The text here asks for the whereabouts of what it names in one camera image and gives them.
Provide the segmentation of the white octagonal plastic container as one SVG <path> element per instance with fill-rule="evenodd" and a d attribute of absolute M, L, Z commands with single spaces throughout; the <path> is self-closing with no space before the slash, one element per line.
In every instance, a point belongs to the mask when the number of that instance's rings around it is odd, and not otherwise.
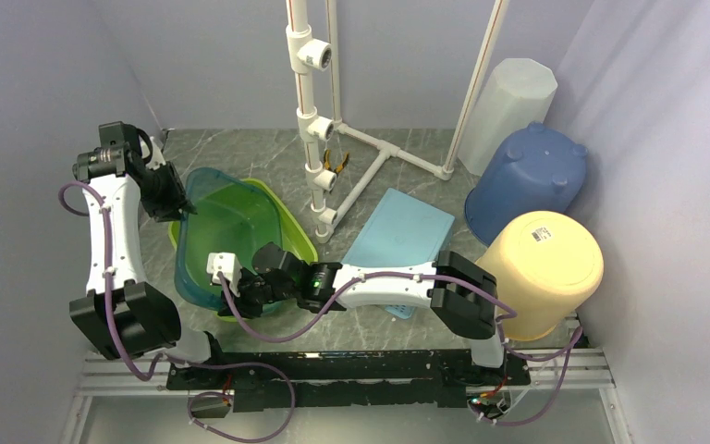
<path fill-rule="evenodd" d="M 464 125 L 458 160 L 481 176 L 507 136 L 543 122 L 557 91 L 551 68 L 530 58 L 506 58 L 492 70 Z"/>

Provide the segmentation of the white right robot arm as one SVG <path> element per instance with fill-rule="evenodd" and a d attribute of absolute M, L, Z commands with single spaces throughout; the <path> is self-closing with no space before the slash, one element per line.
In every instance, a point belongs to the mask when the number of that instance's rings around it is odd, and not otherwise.
<path fill-rule="evenodd" d="M 330 311 L 372 305 L 405 305 L 433 312 L 454 335 L 470 344 L 472 371 L 494 384 L 508 371 L 497 332 L 497 279 L 458 253 L 442 251 L 433 261 L 404 267 L 365 267 L 338 262 L 307 263 L 274 243 L 240 266 L 217 253 L 211 280 L 222 287 L 226 311 L 238 322 L 259 317 L 266 304 L 293 300 L 317 319 Z"/>

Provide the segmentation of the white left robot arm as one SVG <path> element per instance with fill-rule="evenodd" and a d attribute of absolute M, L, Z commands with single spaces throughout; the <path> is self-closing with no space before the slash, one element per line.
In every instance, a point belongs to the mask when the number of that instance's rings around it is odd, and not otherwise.
<path fill-rule="evenodd" d="M 91 235 L 91 268 L 84 297 L 69 314 L 104 358 L 137 359 L 164 351 L 194 362 L 192 376 L 208 389 L 227 379 L 227 360 L 212 352 L 208 334 L 183 327 L 176 304 L 150 285 L 141 258 L 139 215 L 179 221 L 193 206 L 175 167 L 148 134 L 122 121 L 99 127 L 99 147 L 72 167 Z"/>

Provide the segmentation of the teal perforated plastic basket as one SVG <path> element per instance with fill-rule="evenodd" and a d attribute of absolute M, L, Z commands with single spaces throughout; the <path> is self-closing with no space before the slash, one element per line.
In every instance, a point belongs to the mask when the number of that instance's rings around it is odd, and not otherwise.
<path fill-rule="evenodd" d="M 359 279 L 380 271 L 433 275 L 432 262 L 447 247 L 454 221 L 453 215 L 390 188 L 344 255 L 335 285 L 357 281 L 337 298 L 338 304 L 347 309 L 374 305 L 428 310 L 432 280 Z"/>

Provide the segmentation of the cream yellow bucket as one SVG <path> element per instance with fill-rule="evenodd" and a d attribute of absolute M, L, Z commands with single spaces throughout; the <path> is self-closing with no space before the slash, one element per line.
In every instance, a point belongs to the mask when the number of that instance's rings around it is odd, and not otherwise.
<path fill-rule="evenodd" d="M 590 231 L 550 211 L 511 220 L 475 264 L 496 278 L 498 299 L 517 313 L 502 323 L 505 336 L 517 341 L 551 333 L 595 293 L 605 271 Z"/>

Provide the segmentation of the blue and cream bucket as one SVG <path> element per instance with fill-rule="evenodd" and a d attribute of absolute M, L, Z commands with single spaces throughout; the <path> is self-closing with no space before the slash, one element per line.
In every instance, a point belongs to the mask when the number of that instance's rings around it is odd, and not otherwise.
<path fill-rule="evenodd" d="M 566 212 L 585 181 L 588 154 L 584 145 L 540 122 L 508 135 L 465 200 L 471 234 L 488 246 L 520 215 Z"/>

